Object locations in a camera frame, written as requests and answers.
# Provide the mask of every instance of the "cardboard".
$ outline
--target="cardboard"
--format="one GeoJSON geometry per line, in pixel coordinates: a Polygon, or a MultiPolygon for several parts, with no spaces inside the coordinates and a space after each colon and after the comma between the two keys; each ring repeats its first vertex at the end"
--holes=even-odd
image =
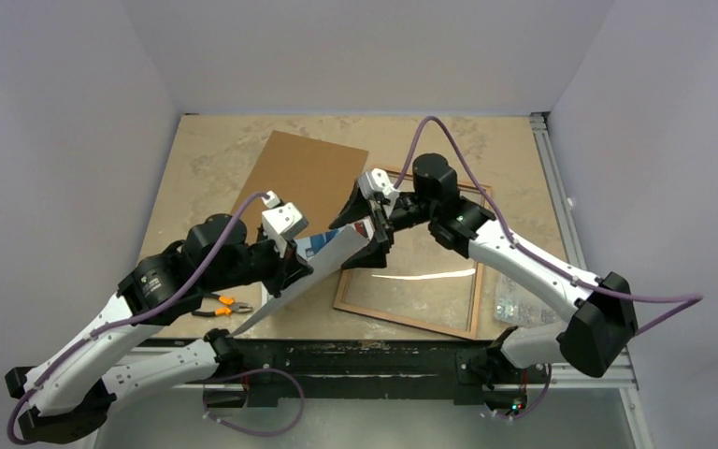
{"type": "MultiPolygon", "coordinates": [[[[366,160],[365,150],[273,131],[231,213],[252,193],[273,190],[307,217],[309,226],[299,238],[321,234],[342,210],[366,160]]],[[[265,209],[262,201],[254,201],[241,216],[247,241],[256,238],[265,209]]]]}

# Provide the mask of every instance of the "black bracket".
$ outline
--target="black bracket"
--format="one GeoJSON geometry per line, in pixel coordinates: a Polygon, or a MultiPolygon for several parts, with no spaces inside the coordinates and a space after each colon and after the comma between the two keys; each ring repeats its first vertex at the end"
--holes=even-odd
{"type": "MultiPolygon", "coordinates": [[[[612,272],[599,284],[608,290],[631,293],[629,283],[612,272]]],[[[560,353],[572,367],[601,377],[637,332],[634,303],[594,292],[557,336],[560,353]]]]}
{"type": "MultiPolygon", "coordinates": [[[[211,215],[189,229],[185,240],[142,259],[117,289],[131,312],[137,315],[150,311],[169,300],[213,249],[231,218],[225,213],[211,215]]],[[[238,285],[262,282],[271,295],[279,297],[291,283],[312,274],[312,267],[298,256],[292,239],[287,240],[287,249],[280,255],[276,243],[262,231],[252,245],[246,243],[246,237],[246,226],[238,220],[196,285],[174,306],[143,324],[171,325],[179,316],[198,310],[203,294],[238,285]]]]}
{"type": "Polygon", "coordinates": [[[373,222],[375,234],[365,248],[342,265],[342,269],[386,268],[386,254],[395,243],[394,233],[429,222],[428,230],[444,248],[469,257],[469,241],[487,221],[496,220],[490,210],[461,196],[458,175],[440,154],[414,159],[414,192],[401,193],[392,213],[386,215],[384,198],[364,198],[358,183],[331,228],[361,220],[373,222]]]}
{"type": "Polygon", "coordinates": [[[491,410],[505,414],[518,414],[527,406],[527,394],[522,388],[502,391],[495,388],[500,384],[522,383],[526,372],[527,381],[531,384],[546,382],[543,369],[530,367],[517,369],[500,352],[502,341],[517,327],[509,327],[484,350],[464,350],[455,355],[455,368],[459,384],[476,384],[485,386],[482,391],[483,401],[491,410]]]}
{"type": "MultiPolygon", "coordinates": [[[[31,367],[11,369],[5,376],[9,395],[17,399],[25,393],[25,374],[31,367]]],[[[18,417],[23,438],[30,442],[69,444],[98,430],[106,422],[108,408],[117,400],[110,394],[103,381],[98,381],[84,396],[78,407],[67,413],[40,416],[36,407],[18,417]]]]}

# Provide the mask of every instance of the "beige marble tabletop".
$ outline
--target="beige marble tabletop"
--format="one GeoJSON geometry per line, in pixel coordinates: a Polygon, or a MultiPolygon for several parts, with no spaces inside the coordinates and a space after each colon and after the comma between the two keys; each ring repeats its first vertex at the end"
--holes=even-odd
{"type": "MultiPolygon", "coordinates": [[[[208,216],[228,212],[271,131],[327,140],[369,151],[367,167],[400,167],[422,117],[406,116],[207,116],[180,120],[139,258],[161,252],[208,216]]],[[[514,230],[565,259],[563,243],[543,174],[538,149],[525,117],[444,117],[479,180],[492,186],[493,198],[514,230]]],[[[418,153],[439,152],[465,179],[452,148],[437,126],[429,124],[418,153]]],[[[505,327],[494,318],[498,273],[486,269],[481,304],[481,339],[505,327]]],[[[448,339],[426,330],[385,323],[332,309],[335,274],[242,337],[296,339],[448,339]]],[[[228,291],[260,305],[259,284],[228,291]]],[[[400,300],[410,301],[404,297],[400,300]]],[[[433,322],[444,311],[431,308],[433,322]]],[[[236,328],[245,316],[204,319],[181,316],[157,336],[199,338],[213,327],[236,328]]]]}

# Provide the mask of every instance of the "glass pane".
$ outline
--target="glass pane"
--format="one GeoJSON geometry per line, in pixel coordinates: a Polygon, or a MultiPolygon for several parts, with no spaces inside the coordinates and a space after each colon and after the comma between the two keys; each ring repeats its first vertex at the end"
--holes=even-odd
{"type": "MultiPolygon", "coordinates": [[[[401,190],[412,191],[411,181],[401,190]]],[[[464,191],[478,203],[477,192],[464,191]]],[[[476,263],[445,251],[426,225],[395,232],[387,268],[355,269],[343,302],[431,324],[468,329],[476,263]]]]}

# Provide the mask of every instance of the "white wall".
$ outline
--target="white wall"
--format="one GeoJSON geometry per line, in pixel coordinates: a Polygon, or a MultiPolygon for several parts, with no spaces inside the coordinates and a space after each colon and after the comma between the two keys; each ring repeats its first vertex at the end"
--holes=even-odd
{"type": "Polygon", "coordinates": [[[123,0],[187,112],[550,110],[612,0],[123,0]]]}
{"type": "Polygon", "coordinates": [[[718,2],[615,2],[550,127],[589,266],[708,295],[632,354],[656,447],[718,447],[718,2]]]}
{"type": "Polygon", "coordinates": [[[118,0],[0,1],[3,375],[52,355],[136,262],[177,112],[118,0]]]}

